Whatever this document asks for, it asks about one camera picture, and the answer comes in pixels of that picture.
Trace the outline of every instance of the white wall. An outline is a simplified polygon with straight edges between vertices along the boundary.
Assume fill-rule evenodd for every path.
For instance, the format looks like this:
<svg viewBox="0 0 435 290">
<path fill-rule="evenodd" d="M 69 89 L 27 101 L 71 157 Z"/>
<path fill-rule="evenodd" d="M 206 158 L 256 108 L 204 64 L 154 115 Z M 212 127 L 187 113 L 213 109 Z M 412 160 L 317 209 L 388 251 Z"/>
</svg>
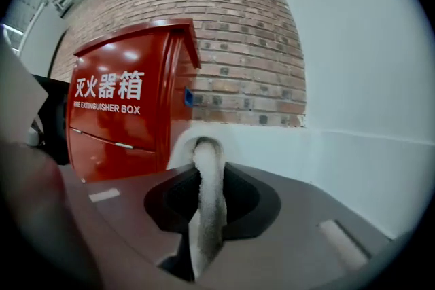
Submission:
<svg viewBox="0 0 435 290">
<path fill-rule="evenodd" d="M 423 10 L 418 0 L 287 2 L 320 144 L 310 177 L 395 237 L 434 186 L 435 47 Z"/>
<path fill-rule="evenodd" d="M 66 30 L 67 21 L 60 18 L 52 4 L 36 14 L 23 38 L 25 41 L 19 55 L 29 73 L 48 77 L 54 51 Z"/>
<path fill-rule="evenodd" d="M 191 163 L 197 138 L 207 136 L 222 144 L 226 161 L 267 170 L 307 183 L 313 183 L 313 168 L 319 137 L 304 128 L 248 126 L 194 121 L 171 153 L 168 168 Z"/>
</svg>

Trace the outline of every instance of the ceiling light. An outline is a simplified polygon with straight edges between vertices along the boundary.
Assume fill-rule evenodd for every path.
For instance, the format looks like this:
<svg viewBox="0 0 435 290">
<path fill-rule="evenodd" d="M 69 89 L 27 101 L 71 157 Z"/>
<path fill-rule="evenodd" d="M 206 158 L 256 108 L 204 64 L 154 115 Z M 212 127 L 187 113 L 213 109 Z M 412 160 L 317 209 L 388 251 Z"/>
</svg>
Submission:
<svg viewBox="0 0 435 290">
<path fill-rule="evenodd" d="M 11 26 L 8 26 L 7 24 L 3 23 L 2 25 L 3 25 L 3 27 L 5 27 L 7 30 L 9 30 L 11 32 L 17 33 L 19 35 L 23 35 L 24 34 L 22 31 L 19 31 L 18 29 L 15 29 L 15 28 L 13 28 Z"/>
</svg>

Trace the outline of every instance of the chinese characters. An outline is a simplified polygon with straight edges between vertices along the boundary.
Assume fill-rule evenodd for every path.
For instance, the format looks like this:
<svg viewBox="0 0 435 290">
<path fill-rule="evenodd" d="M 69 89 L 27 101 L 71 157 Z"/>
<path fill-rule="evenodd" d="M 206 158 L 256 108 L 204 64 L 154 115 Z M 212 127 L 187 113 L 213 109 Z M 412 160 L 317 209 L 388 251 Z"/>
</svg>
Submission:
<svg viewBox="0 0 435 290">
<path fill-rule="evenodd" d="M 129 73 L 128 71 L 123 72 L 120 77 L 120 82 L 118 84 L 118 95 L 121 99 L 141 99 L 141 89 L 142 89 L 142 76 L 144 72 L 139 72 L 137 70 Z M 90 79 L 81 78 L 77 80 L 77 91 L 74 96 L 88 97 L 89 95 L 96 97 L 94 92 L 94 87 L 96 86 L 98 80 L 92 75 Z M 116 74 L 102 74 L 101 81 L 98 87 L 98 97 L 105 99 L 112 99 L 114 97 L 114 91 L 116 89 Z"/>
</svg>

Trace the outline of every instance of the fire extinguisher box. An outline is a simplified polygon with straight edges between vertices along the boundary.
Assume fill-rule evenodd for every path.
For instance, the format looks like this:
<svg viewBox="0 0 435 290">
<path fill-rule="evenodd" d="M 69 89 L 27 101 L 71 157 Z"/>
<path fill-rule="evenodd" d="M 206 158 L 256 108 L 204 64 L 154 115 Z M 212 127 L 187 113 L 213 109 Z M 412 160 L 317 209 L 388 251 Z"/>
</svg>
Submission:
<svg viewBox="0 0 435 290">
<path fill-rule="evenodd" d="M 80 47 L 69 87 L 67 141 L 83 182 L 167 168 L 192 119 L 201 67 L 191 19 L 119 29 Z"/>
</svg>

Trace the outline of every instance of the gray metal surface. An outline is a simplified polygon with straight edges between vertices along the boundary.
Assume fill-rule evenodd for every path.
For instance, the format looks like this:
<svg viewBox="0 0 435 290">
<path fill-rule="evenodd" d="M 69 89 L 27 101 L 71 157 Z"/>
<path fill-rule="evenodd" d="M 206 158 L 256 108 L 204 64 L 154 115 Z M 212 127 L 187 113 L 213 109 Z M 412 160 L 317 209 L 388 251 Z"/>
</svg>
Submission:
<svg viewBox="0 0 435 290">
<path fill-rule="evenodd" d="M 157 268 L 128 246 L 89 200 L 70 166 L 61 166 L 69 206 L 96 261 L 105 290 L 202 289 Z"/>
<path fill-rule="evenodd" d="M 176 255 L 181 235 L 160 230 L 146 213 L 143 200 L 154 186 L 191 167 L 189 165 L 153 175 L 87 183 L 85 187 L 89 195 L 110 189 L 119 191 L 119 196 L 95 202 L 95 207 L 132 248 L 157 265 L 167 257 Z"/>
<path fill-rule="evenodd" d="M 273 187 L 281 198 L 281 211 L 261 236 L 226 242 L 197 284 L 209 289 L 302 290 L 338 280 L 349 271 L 317 226 L 329 219 L 337 220 L 371 255 L 377 255 L 389 244 L 369 223 L 320 189 L 255 168 L 232 165 Z M 126 244 L 158 264 L 175 254 L 180 237 L 158 229 L 147 215 L 143 199 L 149 189 L 187 168 L 190 166 L 80 185 L 86 187 L 88 195 L 113 188 L 119 191 L 119 196 L 95 202 L 94 207 Z"/>
<path fill-rule="evenodd" d="M 197 280 L 213 289 L 311 289 L 346 275 L 317 224 L 336 219 L 373 254 L 388 239 L 361 217 L 312 185 L 233 164 L 273 187 L 281 211 L 272 226 L 250 240 L 226 242 Z"/>
<path fill-rule="evenodd" d="M 408 243 L 412 232 L 407 232 L 391 241 L 379 254 L 358 272 L 337 279 L 313 290 L 349 290 L 362 289 L 376 278 L 398 256 Z"/>
</svg>

